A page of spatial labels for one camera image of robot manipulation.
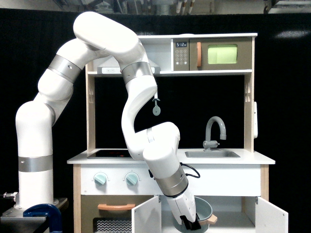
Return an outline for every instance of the digital clock display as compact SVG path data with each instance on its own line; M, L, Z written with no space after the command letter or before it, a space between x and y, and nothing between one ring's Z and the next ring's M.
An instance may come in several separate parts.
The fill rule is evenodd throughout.
M176 42L176 48L187 47L186 42Z

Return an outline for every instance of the blue clamp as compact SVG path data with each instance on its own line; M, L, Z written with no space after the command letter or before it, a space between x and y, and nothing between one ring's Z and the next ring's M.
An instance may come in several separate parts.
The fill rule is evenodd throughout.
M49 217L50 233L63 233L62 215L59 209L52 204L39 204L25 210L23 217L47 216Z

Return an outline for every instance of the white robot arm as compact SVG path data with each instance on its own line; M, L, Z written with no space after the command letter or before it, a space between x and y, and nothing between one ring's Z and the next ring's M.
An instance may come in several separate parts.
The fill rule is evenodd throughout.
M73 25L77 39L57 52L42 75L34 101L20 107L16 116L20 206L53 202L52 126L72 95L81 69L100 57L112 55L119 62L128 92L122 114L122 131L131 156L145 160L173 215L192 230L199 229L194 196L176 157L180 134L170 122L136 133L138 111L157 91L148 58L137 35L100 14L85 12Z

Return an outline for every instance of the wooden handle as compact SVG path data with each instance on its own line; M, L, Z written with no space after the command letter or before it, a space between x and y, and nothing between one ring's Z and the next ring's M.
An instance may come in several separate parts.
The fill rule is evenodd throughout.
M217 217L215 215L212 215L208 219L206 219L204 221L200 221L200 225L201 226L206 225L206 224L214 225L216 222L217 222Z
M135 207L135 204L127 204L127 205L106 205L106 204L99 204L99 210L131 210Z
M198 42L196 44L196 48L197 48L197 51L198 51L198 64L197 64L197 67L201 67L201 58L202 58L202 54L201 54L201 42Z

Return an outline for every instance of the open cabinet door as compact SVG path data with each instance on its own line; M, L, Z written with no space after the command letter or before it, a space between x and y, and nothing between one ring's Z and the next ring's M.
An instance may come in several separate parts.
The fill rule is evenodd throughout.
M256 233L288 233L288 213L258 197Z
M161 233L161 200L155 196L132 209L132 233Z

